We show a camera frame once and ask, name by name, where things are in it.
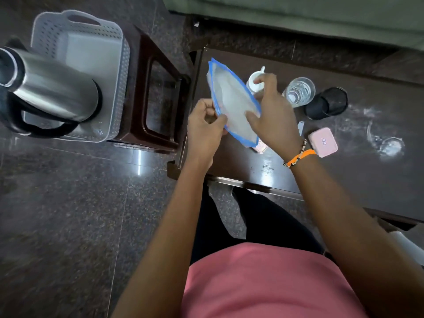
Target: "person's right arm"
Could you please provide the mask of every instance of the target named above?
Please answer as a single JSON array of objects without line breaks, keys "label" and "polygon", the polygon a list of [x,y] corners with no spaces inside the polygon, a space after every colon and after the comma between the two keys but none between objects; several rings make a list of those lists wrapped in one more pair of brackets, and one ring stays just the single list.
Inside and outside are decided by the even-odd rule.
[{"label": "person's right arm", "polygon": [[[283,160],[299,154],[293,109],[276,89],[276,76],[264,74],[262,115],[246,112],[252,129]],[[328,174],[316,155],[292,166],[300,192],[340,270],[362,304],[383,317],[424,316],[424,272],[363,208]]]}]

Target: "electric kettle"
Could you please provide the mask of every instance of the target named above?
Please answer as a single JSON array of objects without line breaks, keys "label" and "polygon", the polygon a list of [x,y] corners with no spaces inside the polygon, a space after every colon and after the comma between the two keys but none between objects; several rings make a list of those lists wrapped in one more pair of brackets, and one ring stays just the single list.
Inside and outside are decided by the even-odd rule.
[{"label": "electric kettle", "polygon": [[[95,117],[101,101],[101,90],[89,75],[27,51],[18,39],[0,47],[0,120],[10,130],[59,138]],[[25,122],[23,112],[63,124],[43,129]]]}]

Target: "orange wristband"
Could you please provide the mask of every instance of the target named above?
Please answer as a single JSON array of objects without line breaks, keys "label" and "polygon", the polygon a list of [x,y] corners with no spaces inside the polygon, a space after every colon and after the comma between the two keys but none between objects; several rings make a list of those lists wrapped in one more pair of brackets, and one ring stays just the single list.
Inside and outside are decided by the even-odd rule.
[{"label": "orange wristband", "polygon": [[296,164],[299,160],[301,160],[302,158],[308,156],[308,155],[316,155],[314,150],[305,150],[304,152],[300,152],[300,154],[296,155],[295,157],[293,157],[287,164],[286,166],[288,168],[290,168],[291,166],[293,166],[294,164]]}]

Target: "person's left arm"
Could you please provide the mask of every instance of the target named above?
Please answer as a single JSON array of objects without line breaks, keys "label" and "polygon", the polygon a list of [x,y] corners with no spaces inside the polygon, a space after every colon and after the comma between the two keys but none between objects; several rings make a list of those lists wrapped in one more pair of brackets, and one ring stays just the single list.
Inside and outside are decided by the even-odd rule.
[{"label": "person's left arm", "polygon": [[223,128],[211,99],[201,99],[188,119],[188,154],[162,221],[122,293],[112,318],[179,316],[199,218],[205,174],[212,165]]}]

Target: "plastic pouch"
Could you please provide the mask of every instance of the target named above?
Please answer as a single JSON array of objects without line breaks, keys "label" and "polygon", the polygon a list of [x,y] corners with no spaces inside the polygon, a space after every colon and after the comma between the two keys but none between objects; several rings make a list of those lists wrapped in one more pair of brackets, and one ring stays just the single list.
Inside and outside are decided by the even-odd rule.
[{"label": "plastic pouch", "polygon": [[244,146],[256,147],[259,137],[250,127],[245,112],[252,111],[259,117],[261,107],[245,83],[214,58],[209,61],[206,78],[217,115],[228,117],[225,129]]}]

